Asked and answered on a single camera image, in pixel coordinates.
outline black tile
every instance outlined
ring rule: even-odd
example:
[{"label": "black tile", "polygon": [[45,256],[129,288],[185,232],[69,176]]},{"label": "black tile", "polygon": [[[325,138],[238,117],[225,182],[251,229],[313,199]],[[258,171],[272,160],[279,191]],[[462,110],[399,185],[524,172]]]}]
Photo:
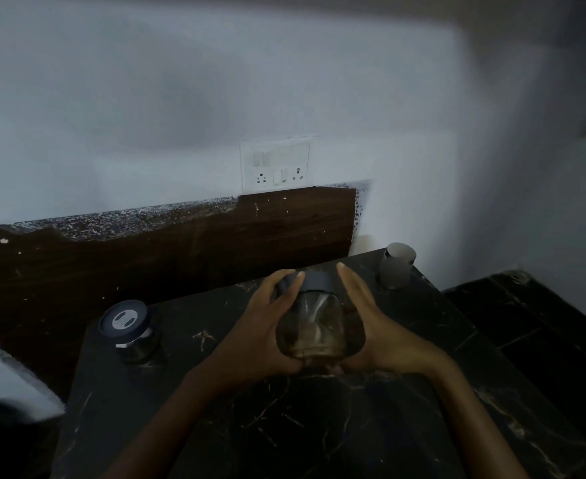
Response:
[{"label": "black tile", "polygon": [[488,277],[447,289],[444,291],[444,296],[466,316],[495,304],[512,300],[512,297],[501,286]]},{"label": "black tile", "polygon": [[586,437],[586,356],[545,328],[502,352]]},{"label": "black tile", "polygon": [[467,318],[498,347],[526,336],[542,326],[533,314],[515,303],[484,308],[468,314]]},{"label": "black tile", "polygon": [[586,354],[585,314],[524,273],[500,273],[491,279],[551,330]]}]

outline dark blue lid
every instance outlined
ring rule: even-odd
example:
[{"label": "dark blue lid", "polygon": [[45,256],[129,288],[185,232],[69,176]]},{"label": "dark blue lid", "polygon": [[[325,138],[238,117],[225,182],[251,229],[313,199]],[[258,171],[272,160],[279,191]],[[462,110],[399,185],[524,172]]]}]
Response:
[{"label": "dark blue lid", "polygon": [[[335,294],[335,286],[333,285],[333,279],[328,272],[324,271],[305,271],[304,282],[300,287],[300,292],[306,292],[309,290],[319,290],[322,292],[330,292]],[[278,294],[282,295],[286,292],[289,286],[295,280],[297,273],[290,274],[278,282]]]},{"label": "dark blue lid", "polygon": [[129,343],[147,330],[150,319],[145,303],[130,299],[111,306],[100,318],[98,329],[118,343]]}]

